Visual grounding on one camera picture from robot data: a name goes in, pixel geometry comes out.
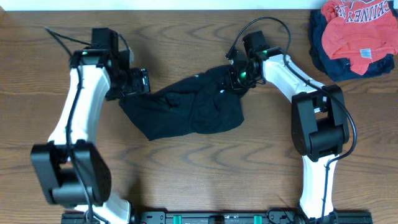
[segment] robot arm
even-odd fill
[[[306,80],[311,80],[312,84],[323,87],[324,84],[316,82],[299,69],[286,56],[289,65]],[[313,93],[317,90],[306,85],[301,79],[297,78],[284,64],[283,54],[271,56],[262,64],[262,75],[265,80],[274,84],[292,102],[292,97],[299,93]],[[319,113],[320,108],[314,108],[314,113]],[[303,213],[309,218],[320,218],[322,215],[323,189],[325,187],[325,167],[326,163],[336,155],[331,154],[312,161],[308,156],[303,156],[303,193],[300,198],[300,207]],[[328,192],[326,195],[326,205],[324,216],[333,212],[331,193],[333,186],[333,174],[336,163],[330,166],[328,176]]]
[[[325,189],[325,167],[329,160],[338,157],[342,146],[348,141],[348,123],[339,106],[308,86],[302,79],[285,66],[280,47],[270,48],[261,31],[243,37],[248,58],[235,52],[229,58],[236,72],[230,72],[230,90],[254,88],[257,81],[274,84],[292,104],[292,140],[297,151],[303,156],[303,193],[298,210],[306,222],[322,217]],[[290,67],[311,84],[326,90],[344,104],[343,93],[336,86],[325,86],[316,82],[299,69],[286,55]],[[316,119],[315,113],[327,113],[326,118]],[[328,175],[328,189],[324,216],[333,212],[331,193],[336,163],[332,163]]]
[[[146,70],[132,68],[131,50],[119,51],[118,34],[107,28],[93,29],[91,45],[70,59],[70,89],[57,127],[44,145],[34,145],[31,159],[48,203],[89,209],[111,223],[129,223],[131,206],[111,190],[111,173],[95,148],[96,129],[104,99],[140,95],[150,91]],[[70,144],[66,126],[70,121]],[[72,168],[62,169],[74,156]],[[83,190],[81,181],[86,185]],[[80,222],[84,215],[64,214],[65,223]]]
[[[55,145],[66,144],[65,127],[75,99],[79,82],[77,69],[83,75],[83,88],[75,108],[75,116],[72,120],[71,140],[75,144],[77,140],[96,142],[96,130],[105,94],[111,86],[106,69],[98,68],[96,65],[80,65],[70,70],[70,87],[65,106],[63,107],[60,121],[54,132],[49,137],[49,142]]]

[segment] green connector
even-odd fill
[[[262,216],[255,215],[254,216],[254,224],[262,224]]]
[[[182,224],[182,217],[181,217],[181,215],[174,215],[174,216],[173,216],[173,224]]]

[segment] red shirt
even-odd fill
[[[322,46],[330,59],[348,58],[351,70],[398,53],[398,23],[385,0],[329,0],[321,10],[328,25]]]

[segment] wooden table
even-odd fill
[[[0,223],[59,223],[63,210],[46,204],[29,157],[55,128],[69,89],[68,57],[43,26],[81,40],[90,40],[92,27],[122,33],[155,92],[226,64],[237,33],[260,16],[285,21],[294,62],[332,83],[308,54],[309,11],[7,12],[0,25]],[[259,22],[248,31],[259,29],[285,47],[282,26]],[[334,206],[369,209],[375,223],[397,223],[398,70],[339,86],[359,140],[336,168]],[[232,131],[148,141],[117,101],[105,102],[97,146],[113,188],[136,204],[171,211],[294,208],[303,165],[290,137],[289,101],[269,84],[250,90],[242,105],[245,121]]]

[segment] table surface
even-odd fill
[[[7,12],[0,25],[0,223],[59,223],[63,210],[46,204],[29,157],[32,145],[46,142],[55,128],[69,89],[68,57],[43,26],[81,40],[90,40],[93,27],[122,33],[135,53],[135,66],[150,72],[155,92],[227,64],[224,53],[242,27],[257,17],[274,16],[292,32],[289,54],[296,65],[329,85],[308,54],[309,14]],[[279,24],[258,22],[248,31],[259,29],[271,45],[286,45]],[[334,206],[370,210],[375,223],[396,223],[398,70],[339,86],[359,139],[354,153],[337,165]],[[302,193],[303,165],[290,137],[290,103],[271,84],[250,90],[241,101],[245,121],[234,130],[156,141],[145,138],[117,101],[105,102],[97,147],[111,169],[113,189],[140,207],[170,211],[294,208]]]

